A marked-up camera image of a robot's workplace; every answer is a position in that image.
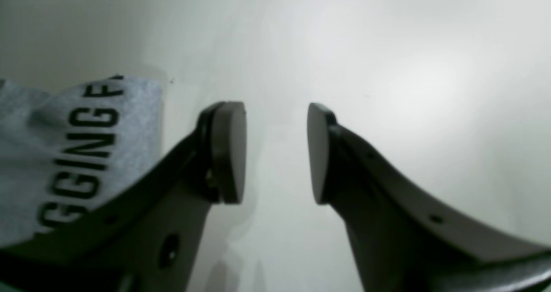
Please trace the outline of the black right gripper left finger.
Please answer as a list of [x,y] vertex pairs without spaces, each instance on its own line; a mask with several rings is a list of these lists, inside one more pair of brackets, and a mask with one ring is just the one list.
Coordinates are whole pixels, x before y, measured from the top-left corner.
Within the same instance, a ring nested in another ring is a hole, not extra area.
[[185,137],[123,194],[74,223],[1,251],[3,292],[184,292],[214,204],[240,204],[242,102],[203,109]]

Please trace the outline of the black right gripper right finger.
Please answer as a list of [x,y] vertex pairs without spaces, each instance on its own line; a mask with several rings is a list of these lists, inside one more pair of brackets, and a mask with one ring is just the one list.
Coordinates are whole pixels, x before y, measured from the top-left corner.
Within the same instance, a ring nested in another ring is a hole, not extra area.
[[366,292],[543,292],[550,247],[431,196],[323,104],[307,112],[315,202],[343,220]]

